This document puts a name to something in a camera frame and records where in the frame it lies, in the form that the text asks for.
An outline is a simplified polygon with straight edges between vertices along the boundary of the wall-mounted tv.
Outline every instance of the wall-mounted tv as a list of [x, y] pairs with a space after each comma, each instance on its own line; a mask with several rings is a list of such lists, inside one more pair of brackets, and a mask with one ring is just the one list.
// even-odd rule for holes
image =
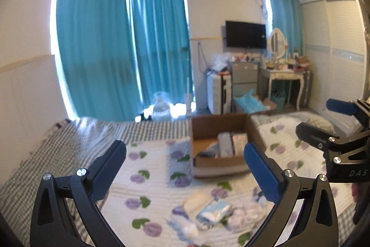
[[226, 22], [226, 46], [236, 48], [266, 48], [266, 26], [250, 22]]

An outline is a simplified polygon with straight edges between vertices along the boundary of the striped bedsheet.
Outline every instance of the striped bedsheet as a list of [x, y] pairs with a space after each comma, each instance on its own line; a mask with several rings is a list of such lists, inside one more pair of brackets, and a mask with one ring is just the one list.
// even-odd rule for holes
[[[299, 118], [327, 131], [332, 131], [328, 121], [311, 113], [293, 113]], [[279, 116], [254, 116], [257, 126], [270, 123]], [[175, 122], [102, 122], [80, 118], [64, 123], [41, 144], [39, 149], [22, 162], [20, 168], [0, 188], [0, 211], [14, 233], [30, 246], [30, 223], [34, 199], [41, 177], [47, 172], [54, 176], [73, 174], [78, 168], [89, 167], [116, 139], [125, 143], [184, 138], [189, 136], [189, 121]], [[77, 229], [83, 240], [88, 234], [72, 200], [67, 200]], [[354, 205], [339, 217], [340, 241], [344, 241], [354, 225]]]

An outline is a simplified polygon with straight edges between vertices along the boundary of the white suitcase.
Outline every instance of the white suitcase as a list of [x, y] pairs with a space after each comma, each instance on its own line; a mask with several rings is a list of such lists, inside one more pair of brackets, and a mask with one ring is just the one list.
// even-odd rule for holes
[[208, 109], [212, 114], [231, 112], [231, 75], [207, 77]]

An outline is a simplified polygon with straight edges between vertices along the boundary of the white wardrobe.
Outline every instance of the white wardrobe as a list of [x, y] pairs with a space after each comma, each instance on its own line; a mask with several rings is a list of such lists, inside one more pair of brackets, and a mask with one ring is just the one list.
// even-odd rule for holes
[[349, 133], [356, 119], [328, 111], [326, 101], [368, 97], [368, 14], [361, 0], [306, 0], [301, 5], [304, 53], [314, 77], [309, 107]]

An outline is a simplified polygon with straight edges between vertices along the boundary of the desk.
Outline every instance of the desk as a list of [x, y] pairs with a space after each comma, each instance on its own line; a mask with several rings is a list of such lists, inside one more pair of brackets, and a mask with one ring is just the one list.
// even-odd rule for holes
[[299, 94], [297, 99], [297, 110], [299, 110], [299, 103], [300, 98], [302, 96], [303, 92], [303, 72], [296, 72], [291, 69], [288, 70], [278, 70], [278, 69], [261, 69], [260, 70], [261, 75], [269, 79], [269, 92], [268, 92], [268, 98], [271, 98], [271, 85], [273, 80], [290, 80], [289, 85], [289, 93], [288, 93], [288, 103], [290, 101], [290, 93], [292, 90], [292, 80], [299, 80], [300, 81], [300, 87], [299, 87]]

